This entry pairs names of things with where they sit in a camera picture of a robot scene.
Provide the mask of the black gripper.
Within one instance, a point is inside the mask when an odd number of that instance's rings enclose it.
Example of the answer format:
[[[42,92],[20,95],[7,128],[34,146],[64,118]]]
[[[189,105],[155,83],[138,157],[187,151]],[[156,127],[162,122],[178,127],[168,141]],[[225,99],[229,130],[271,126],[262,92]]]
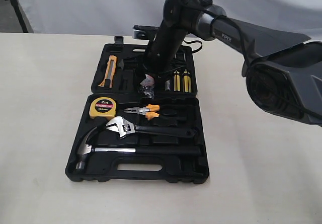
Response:
[[[143,80],[146,75],[160,75],[168,69],[187,34],[186,29],[160,25],[142,60]]]

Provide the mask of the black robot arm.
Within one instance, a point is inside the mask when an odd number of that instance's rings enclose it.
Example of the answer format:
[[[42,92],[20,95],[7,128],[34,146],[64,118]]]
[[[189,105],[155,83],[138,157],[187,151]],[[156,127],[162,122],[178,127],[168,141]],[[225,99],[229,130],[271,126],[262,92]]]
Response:
[[[230,18],[211,0],[166,0],[162,23],[145,52],[144,68],[162,72],[188,34],[205,41],[217,39],[243,55],[241,73],[260,109],[321,125],[320,42]]]

